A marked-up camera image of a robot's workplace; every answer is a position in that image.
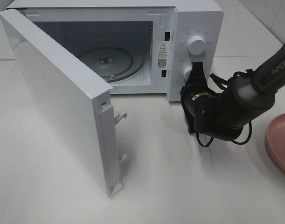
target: robotic arm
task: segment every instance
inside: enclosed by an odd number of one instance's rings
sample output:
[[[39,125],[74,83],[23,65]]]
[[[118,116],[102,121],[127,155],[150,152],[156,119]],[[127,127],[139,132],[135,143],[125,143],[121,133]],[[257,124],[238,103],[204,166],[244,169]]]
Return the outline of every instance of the robotic arm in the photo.
[[[210,75],[222,89],[215,93],[208,85],[201,62],[192,62],[189,78],[181,90],[181,104],[188,122],[189,133],[199,133],[245,144],[251,136],[251,121],[271,109],[275,93],[285,85],[285,44],[255,71],[236,72],[229,80]],[[250,134],[243,143],[234,141],[244,125],[249,124]]]

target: wire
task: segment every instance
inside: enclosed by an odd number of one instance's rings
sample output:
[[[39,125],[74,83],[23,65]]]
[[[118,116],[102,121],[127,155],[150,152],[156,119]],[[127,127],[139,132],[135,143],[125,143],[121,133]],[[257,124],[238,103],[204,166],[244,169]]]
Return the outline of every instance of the wire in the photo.
[[[249,133],[248,133],[247,139],[245,141],[243,141],[243,142],[237,142],[237,141],[234,141],[234,140],[232,140],[231,142],[241,146],[241,145],[246,144],[250,140],[251,135],[252,135],[252,124],[251,124],[251,121],[248,124],[249,124]]]
[[[198,144],[200,144],[202,147],[209,147],[209,145],[210,145],[210,144],[213,142],[213,140],[214,140],[214,138],[211,137],[211,139],[209,140],[209,142],[208,142],[206,145],[202,144],[202,142],[201,142],[200,139],[199,139],[199,132],[196,133],[196,139],[197,139],[197,141],[198,141]]]

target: microwave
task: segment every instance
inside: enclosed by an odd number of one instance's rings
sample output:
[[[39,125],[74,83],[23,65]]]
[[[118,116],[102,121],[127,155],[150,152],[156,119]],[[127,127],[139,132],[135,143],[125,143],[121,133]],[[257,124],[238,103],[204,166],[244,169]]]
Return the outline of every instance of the microwave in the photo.
[[[210,73],[223,11],[214,0],[15,0],[0,19],[34,101],[111,196],[126,157],[111,94],[180,101],[191,62]]]

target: open microwave door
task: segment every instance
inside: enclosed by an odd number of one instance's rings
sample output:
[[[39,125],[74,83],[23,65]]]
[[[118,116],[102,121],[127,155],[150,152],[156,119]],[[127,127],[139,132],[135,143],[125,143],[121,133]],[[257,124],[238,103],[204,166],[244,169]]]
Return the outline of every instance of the open microwave door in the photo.
[[[112,87],[17,10],[0,18],[34,101],[107,196],[115,193],[123,184]]]

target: pink bowl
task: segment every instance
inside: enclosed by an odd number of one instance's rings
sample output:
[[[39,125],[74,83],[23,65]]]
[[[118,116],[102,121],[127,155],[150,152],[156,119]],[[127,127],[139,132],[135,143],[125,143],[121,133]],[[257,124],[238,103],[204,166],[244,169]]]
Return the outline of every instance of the pink bowl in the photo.
[[[285,173],[285,113],[270,122],[265,146],[271,160]]]

